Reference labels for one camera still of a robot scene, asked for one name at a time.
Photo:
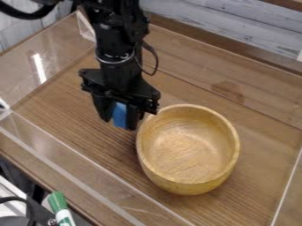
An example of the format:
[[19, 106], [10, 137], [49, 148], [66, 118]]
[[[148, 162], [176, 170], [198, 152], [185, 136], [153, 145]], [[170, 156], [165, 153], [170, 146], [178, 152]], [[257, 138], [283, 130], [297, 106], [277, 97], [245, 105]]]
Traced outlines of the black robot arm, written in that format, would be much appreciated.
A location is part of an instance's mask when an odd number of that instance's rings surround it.
[[144, 51], [156, 49], [145, 41], [150, 19], [140, 0], [71, 0], [82, 6], [96, 38], [101, 67], [83, 69], [82, 89], [92, 94], [100, 117], [134, 131], [145, 114], [156, 114], [161, 92], [144, 76]]

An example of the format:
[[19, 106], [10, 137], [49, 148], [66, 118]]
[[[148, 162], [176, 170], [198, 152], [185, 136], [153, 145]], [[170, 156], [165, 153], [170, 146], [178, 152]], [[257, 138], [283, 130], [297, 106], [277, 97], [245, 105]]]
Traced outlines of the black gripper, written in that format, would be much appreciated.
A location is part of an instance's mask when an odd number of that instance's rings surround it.
[[141, 72], [85, 68], [79, 76], [82, 88], [93, 95], [98, 115], [106, 122], [113, 119], [117, 102], [128, 105], [126, 128], [130, 131], [137, 129], [145, 112], [158, 112], [161, 92], [146, 82]]

